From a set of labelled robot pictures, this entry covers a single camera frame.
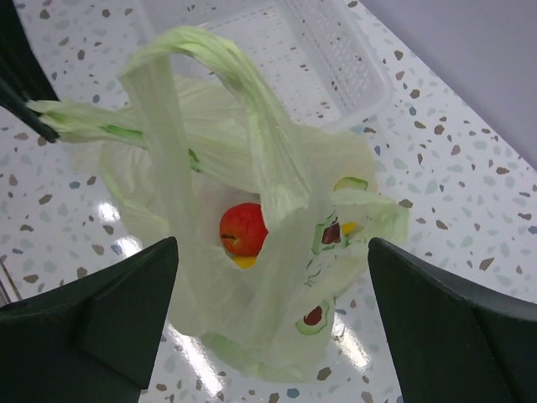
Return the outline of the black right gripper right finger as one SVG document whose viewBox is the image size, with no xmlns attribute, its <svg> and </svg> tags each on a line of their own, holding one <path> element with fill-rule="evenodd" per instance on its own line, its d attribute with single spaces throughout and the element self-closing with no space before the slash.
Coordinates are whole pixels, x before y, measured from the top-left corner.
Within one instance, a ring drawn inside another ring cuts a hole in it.
<svg viewBox="0 0 537 403">
<path fill-rule="evenodd" d="M 534 402 L 536 305 L 368 244 L 374 294 L 405 402 Z"/>
</svg>

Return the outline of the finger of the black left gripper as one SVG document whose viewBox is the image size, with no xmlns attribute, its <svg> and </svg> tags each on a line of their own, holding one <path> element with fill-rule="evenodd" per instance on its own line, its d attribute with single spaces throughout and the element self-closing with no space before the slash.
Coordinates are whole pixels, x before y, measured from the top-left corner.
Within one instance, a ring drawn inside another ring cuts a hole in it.
<svg viewBox="0 0 537 403">
<path fill-rule="evenodd" d="M 1 107 L 39 136 L 54 143 L 59 135 L 27 106 L 33 100 L 56 101 L 55 90 L 43 72 L 11 0 L 1 1 Z"/>
</svg>

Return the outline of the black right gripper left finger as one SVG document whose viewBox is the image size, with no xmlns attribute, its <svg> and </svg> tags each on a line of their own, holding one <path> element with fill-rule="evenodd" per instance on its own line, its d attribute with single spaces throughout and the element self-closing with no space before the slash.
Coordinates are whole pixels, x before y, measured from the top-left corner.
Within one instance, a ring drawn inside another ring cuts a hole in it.
<svg viewBox="0 0 537 403">
<path fill-rule="evenodd" d="M 136 402 L 149 387 L 179 263 L 165 238 L 1 308 L 3 402 Z"/>
</svg>

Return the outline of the red fake tomato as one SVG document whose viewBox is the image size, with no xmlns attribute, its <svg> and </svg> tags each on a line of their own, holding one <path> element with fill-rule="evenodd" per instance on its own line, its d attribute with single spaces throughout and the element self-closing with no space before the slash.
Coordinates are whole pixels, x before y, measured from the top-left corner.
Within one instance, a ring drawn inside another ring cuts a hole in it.
<svg viewBox="0 0 537 403">
<path fill-rule="evenodd" d="M 267 235 L 261 205 L 258 203 L 246 202 L 231 207 L 220 220 L 220 240 L 230 254 L 257 256 Z"/>
</svg>

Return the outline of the light green avocado plastic bag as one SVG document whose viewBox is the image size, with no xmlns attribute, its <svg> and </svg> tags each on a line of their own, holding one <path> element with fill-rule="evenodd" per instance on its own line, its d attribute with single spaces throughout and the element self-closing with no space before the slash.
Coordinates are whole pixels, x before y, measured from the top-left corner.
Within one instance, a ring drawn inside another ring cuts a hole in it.
<svg viewBox="0 0 537 403">
<path fill-rule="evenodd" d="M 177 239 L 178 332 L 247 376 L 312 379 L 369 241 L 408 233 L 367 143 L 294 123 L 247 55 L 202 28 L 159 36 L 120 80 L 128 105 L 115 111 L 29 108 L 98 172 L 134 237 Z"/>
</svg>

